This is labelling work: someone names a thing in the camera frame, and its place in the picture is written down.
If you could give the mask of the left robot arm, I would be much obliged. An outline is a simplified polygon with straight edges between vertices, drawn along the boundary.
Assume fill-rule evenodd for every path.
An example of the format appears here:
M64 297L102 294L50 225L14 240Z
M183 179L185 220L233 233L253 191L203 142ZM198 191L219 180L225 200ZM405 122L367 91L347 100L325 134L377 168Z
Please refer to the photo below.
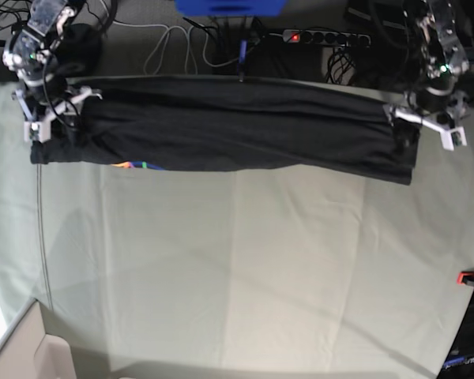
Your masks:
M457 88L468 72L469 61L458 38L451 1L405 1L408 31L416 38L419 77L399 103L383 108L391 126L405 128L396 139L409 145L423 127L435 131L442 147L453 151L466 146L462 120L468 111L468 95Z

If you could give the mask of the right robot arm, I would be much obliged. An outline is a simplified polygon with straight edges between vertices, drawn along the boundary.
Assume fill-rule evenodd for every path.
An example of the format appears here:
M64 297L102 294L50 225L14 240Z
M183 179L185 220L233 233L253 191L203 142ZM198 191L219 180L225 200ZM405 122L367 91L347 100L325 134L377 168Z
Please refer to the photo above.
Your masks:
M56 57L83 5L78 1L34 1L29 20L6 41L2 61L19 80L13 99L23 111L26 141L49 141L53 122L75 133L84 102L96 94L88 86L68 85Z

